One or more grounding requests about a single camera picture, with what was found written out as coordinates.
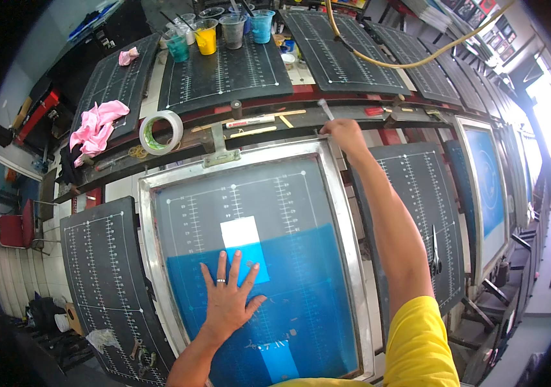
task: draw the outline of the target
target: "blue paint cup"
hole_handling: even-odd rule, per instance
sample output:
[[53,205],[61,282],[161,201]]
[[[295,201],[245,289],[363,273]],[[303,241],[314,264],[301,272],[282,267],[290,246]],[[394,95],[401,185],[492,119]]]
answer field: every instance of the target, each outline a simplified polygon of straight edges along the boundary
[[268,43],[271,40],[271,20],[273,20],[274,11],[268,9],[260,9],[253,12],[254,16],[249,19],[252,22],[252,35],[254,35],[254,43],[260,45]]
[[[254,10],[254,8],[256,8],[256,6],[254,4],[248,4],[248,7],[251,11]],[[247,34],[249,32],[249,30],[251,29],[252,27],[252,22],[249,21],[249,13],[247,13],[246,11],[243,11],[242,10],[242,6],[237,4],[237,8],[239,9],[239,11],[235,12],[234,11],[234,8],[233,7],[228,7],[228,11],[233,14],[233,15],[238,15],[238,14],[243,14],[245,15],[248,19],[245,21],[245,24],[243,25],[243,35]]]
[[187,47],[185,34],[173,34],[165,43],[175,62],[185,62],[189,58],[189,47]]

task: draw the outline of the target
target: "yellow paint cup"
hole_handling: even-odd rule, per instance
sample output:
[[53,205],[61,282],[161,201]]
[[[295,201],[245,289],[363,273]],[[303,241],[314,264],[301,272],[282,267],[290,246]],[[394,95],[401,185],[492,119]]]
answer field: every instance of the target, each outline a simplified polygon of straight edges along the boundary
[[198,44],[200,54],[211,55],[217,51],[215,27],[217,27],[218,23],[219,22],[215,19],[202,19],[195,23],[194,35],[196,37],[196,44]]

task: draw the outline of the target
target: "aluminum frame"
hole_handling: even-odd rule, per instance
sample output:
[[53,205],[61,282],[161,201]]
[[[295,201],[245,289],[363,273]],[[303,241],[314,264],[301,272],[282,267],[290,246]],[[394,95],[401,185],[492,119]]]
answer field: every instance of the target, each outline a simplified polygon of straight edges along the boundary
[[359,359],[358,375],[354,380],[367,381],[374,377],[374,349],[368,312],[368,300],[364,287],[364,275],[361,266],[361,255],[353,225],[349,201],[340,178],[333,153],[326,139],[311,139],[251,149],[241,152],[241,159],[221,165],[203,168],[202,161],[193,162],[157,174],[143,177],[138,182],[140,203],[140,224],[142,225],[144,246],[150,272],[153,291],[158,306],[159,318],[165,322],[165,333],[175,356],[189,345],[190,340],[183,326],[179,307],[173,297],[169,282],[166,257],[163,256],[158,231],[154,223],[154,190],[164,187],[208,178],[224,170],[232,170],[251,165],[266,164],[282,159],[313,158],[318,161],[322,180],[331,206],[335,232],[339,241],[340,254],[343,258],[345,282],[349,295],[349,304],[353,317],[353,329],[357,340]]
[[[484,281],[484,278],[496,265],[497,260],[505,252],[509,243],[509,209],[507,208],[507,188],[492,126],[487,122],[472,120],[463,116],[454,116],[454,119],[456,123],[456,125],[454,125],[454,128],[456,129],[456,134],[458,135],[458,141],[463,147],[465,164],[467,165],[467,173],[469,175],[469,183],[471,184],[471,195],[473,196],[473,213],[475,214],[475,225],[477,229],[475,230],[475,262],[471,262],[471,268],[473,268],[475,271],[471,275],[471,280],[472,285],[479,285]],[[474,130],[487,132],[490,136],[491,142],[493,144],[493,151],[495,153],[495,159],[497,162],[497,169],[499,170],[499,183],[501,185],[501,197],[503,198],[503,221],[505,223],[504,243],[493,255],[492,259],[490,259],[490,261],[486,265],[484,265],[484,267],[482,267],[481,265],[482,251],[484,247],[484,223],[481,215],[480,186],[477,180],[477,171],[475,168],[475,163],[473,162],[471,147],[469,146],[468,139],[465,134],[465,125],[473,127]]]
[[522,143],[522,136],[520,132],[516,129],[515,126],[512,126],[511,124],[507,124],[507,135],[510,137],[510,141],[512,142],[512,148],[513,148],[513,160],[512,164],[513,168],[515,168],[515,177],[518,178],[519,182],[519,190],[520,194],[522,195],[522,198],[520,199],[520,203],[516,202],[516,223],[521,228],[528,228],[529,226],[529,198],[527,196],[527,159],[525,156],[525,150],[524,145]]

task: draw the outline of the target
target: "plastic bag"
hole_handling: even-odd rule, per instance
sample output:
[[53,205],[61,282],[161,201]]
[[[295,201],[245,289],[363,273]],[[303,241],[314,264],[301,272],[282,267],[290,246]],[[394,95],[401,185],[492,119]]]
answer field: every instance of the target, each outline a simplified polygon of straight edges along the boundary
[[65,305],[67,305],[67,298],[65,296],[55,297],[53,299],[54,305],[58,306],[59,308],[65,308]]
[[95,331],[92,331],[91,333],[86,336],[86,340],[93,345],[99,353],[103,353],[103,346],[110,346],[116,347],[118,349],[121,349],[121,345],[119,344],[119,341],[116,339],[116,336],[114,335],[114,331],[112,329],[97,329]]

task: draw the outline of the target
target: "white rectangle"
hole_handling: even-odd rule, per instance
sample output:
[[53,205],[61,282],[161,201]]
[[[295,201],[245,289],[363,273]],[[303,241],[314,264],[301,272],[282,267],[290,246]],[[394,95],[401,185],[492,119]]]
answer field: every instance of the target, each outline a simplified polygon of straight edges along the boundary
[[227,248],[260,242],[254,216],[223,222],[220,223],[220,227],[221,237]]

